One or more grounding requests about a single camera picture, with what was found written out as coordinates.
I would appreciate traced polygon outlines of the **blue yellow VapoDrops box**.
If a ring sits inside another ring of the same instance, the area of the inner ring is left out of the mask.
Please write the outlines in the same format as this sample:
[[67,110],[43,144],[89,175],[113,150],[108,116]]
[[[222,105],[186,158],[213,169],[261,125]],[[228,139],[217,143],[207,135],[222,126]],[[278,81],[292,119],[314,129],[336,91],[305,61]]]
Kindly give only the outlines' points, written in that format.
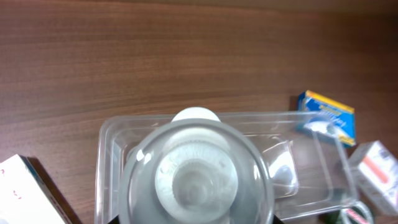
[[298,96],[297,108],[314,112],[304,127],[326,136],[337,137],[345,146],[356,144],[354,108],[314,91],[306,90]]

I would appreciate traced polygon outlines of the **green round-label small box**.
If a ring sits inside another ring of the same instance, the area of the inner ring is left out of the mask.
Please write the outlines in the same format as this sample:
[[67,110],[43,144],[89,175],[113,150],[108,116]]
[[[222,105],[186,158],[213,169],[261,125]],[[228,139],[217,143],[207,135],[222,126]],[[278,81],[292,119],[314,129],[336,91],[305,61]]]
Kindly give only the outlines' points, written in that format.
[[320,216],[325,224],[375,224],[371,209],[362,201],[352,207],[326,213]]

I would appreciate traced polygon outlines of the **white orange medicine box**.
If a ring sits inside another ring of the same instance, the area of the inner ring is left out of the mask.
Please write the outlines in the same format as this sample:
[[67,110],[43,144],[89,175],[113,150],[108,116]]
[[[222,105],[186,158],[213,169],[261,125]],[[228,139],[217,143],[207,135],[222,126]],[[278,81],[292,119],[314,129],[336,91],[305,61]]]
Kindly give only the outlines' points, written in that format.
[[397,215],[397,159],[380,142],[360,144],[349,157],[356,185],[385,215]]

